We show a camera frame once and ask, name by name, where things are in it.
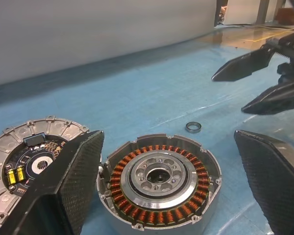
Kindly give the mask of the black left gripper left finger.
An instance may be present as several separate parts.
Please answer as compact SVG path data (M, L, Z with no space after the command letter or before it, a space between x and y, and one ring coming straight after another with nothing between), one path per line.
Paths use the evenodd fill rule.
M104 132L67 142L36 178L0 228L0 235L80 235L93 199Z

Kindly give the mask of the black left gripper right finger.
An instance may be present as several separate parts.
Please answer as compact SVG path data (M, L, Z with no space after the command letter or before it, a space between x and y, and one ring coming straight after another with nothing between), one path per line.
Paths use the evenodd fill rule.
M236 130L252 194L274 235L294 235L294 149L267 135Z

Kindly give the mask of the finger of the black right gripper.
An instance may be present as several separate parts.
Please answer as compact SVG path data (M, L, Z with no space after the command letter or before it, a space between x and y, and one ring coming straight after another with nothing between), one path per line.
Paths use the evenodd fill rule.
M275 115L294 109L294 81L268 88L241 108L246 114Z
M259 49L231 59L221 66L212 76L214 82L234 82L252 75L269 65L275 50L269 46L261 46Z

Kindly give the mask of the silver motor lid circuit board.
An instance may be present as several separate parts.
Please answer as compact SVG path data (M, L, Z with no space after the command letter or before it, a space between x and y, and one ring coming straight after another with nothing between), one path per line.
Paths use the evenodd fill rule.
M7 127L0 136L0 227L34 180L52 164L64 145L89 128L46 116Z

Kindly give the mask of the silver rotor with round holes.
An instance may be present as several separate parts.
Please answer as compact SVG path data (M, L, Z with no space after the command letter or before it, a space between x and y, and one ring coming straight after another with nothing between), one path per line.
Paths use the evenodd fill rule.
M166 210L185 202L194 192L198 177L183 155L168 150L140 154L123 169L122 193L136 206Z

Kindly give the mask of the brown cardboard sheet yellow tape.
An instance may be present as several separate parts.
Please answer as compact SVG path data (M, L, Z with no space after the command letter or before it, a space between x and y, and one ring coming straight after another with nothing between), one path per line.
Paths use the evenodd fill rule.
M267 39L280 39L291 33L294 33L294 27L230 26L216 29L210 41L224 46L252 49L259 47Z

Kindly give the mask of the blue table mat plastic film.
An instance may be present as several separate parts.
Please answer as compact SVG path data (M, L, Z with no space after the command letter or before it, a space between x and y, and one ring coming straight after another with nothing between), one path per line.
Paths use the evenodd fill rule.
M205 234L270 235L233 135L248 130L294 147L294 109L273 116L241 112L276 85L277 67L287 59L277 54L252 76L213 82L212 75L224 63L258 47L214 44L212 34L2 85L0 135L4 128L53 115L103 130L103 158L143 135L188 137L210 150L222 171L218 207Z

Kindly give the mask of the dark metal post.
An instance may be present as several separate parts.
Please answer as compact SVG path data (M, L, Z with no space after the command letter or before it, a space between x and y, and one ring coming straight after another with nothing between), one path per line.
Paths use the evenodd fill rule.
M270 0L260 0L255 24L264 24L267 16Z

